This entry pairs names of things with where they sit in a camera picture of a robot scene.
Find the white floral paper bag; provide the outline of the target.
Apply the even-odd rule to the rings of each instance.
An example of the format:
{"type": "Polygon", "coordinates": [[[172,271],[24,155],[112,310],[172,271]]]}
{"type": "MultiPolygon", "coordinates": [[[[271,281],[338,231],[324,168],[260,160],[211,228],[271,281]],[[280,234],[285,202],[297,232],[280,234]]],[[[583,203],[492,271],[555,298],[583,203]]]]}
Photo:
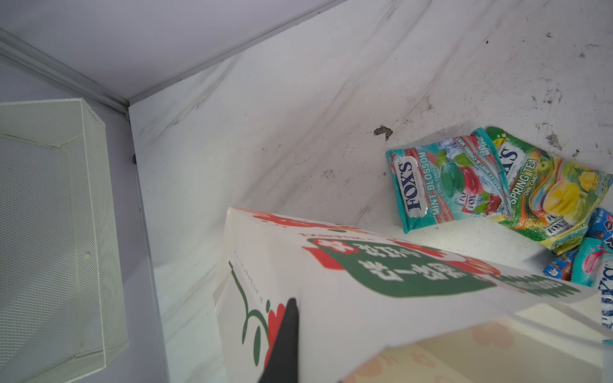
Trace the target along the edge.
{"type": "Polygon", "coordinates": [[[230,382],[295,298],[298,382],[610,382],[600,292],[331,223],[231,207],[214,293],[230,382]]]}

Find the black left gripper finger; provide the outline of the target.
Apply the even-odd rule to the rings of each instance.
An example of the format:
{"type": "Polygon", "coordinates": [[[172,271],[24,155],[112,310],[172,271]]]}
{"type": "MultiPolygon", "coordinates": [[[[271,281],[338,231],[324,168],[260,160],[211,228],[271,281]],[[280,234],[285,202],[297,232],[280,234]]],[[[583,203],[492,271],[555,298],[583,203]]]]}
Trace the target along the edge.
{"type": "Polygon", "coordinates": [[[259,383],[299,381],[299,310],[295,298],[268,314],[269,350],[259,383]]]}

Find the teal Fox's large candy bag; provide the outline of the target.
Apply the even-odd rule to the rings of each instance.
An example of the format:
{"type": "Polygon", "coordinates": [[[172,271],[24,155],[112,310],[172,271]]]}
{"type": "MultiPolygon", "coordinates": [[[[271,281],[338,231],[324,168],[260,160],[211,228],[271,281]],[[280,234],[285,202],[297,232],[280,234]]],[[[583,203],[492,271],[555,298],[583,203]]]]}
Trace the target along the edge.
{"type": "Polygon", "coordinates": [[[612,330],[612,248],[603,240],[584,238],[576,253],[571,281],[600,292],[601,323],[612,330]]]}

